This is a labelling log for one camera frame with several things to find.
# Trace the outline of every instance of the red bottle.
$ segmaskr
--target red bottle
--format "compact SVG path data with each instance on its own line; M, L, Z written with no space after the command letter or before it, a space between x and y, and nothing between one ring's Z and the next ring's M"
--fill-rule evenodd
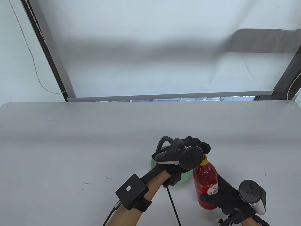
M216 206L204 203L200 200L201 194L213 195L219 190L216 169L208 162L206 156L201 165L193 169L193 179L200 206L204 209L215 209Z

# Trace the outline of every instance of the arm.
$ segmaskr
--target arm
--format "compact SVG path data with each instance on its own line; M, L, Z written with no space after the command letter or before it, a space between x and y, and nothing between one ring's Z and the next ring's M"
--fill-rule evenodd
M168 178L170 178L170 175L163 171L161 174L153 178L150 182L146 184L146 186L149 188L149 191L146 193L144 198L148 201L151 201L154 197L155 193L158 191L160 186L166 181ZM142 215L142 212L140 212L137 209L131 209L127 210L123 205L121 205L110 221L107 223L106 226L135 226L138 223L138 220L140 219Z
M260 226L254 219L253 217L249 217L245 219L242 223L242 226Z

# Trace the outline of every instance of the bottle label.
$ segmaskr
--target bottle label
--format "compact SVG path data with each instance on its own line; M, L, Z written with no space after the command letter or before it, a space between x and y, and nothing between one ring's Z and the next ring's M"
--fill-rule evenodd
M207 190L207 195L214 195L219 191L219 184L217 182L209 186L210 188Z

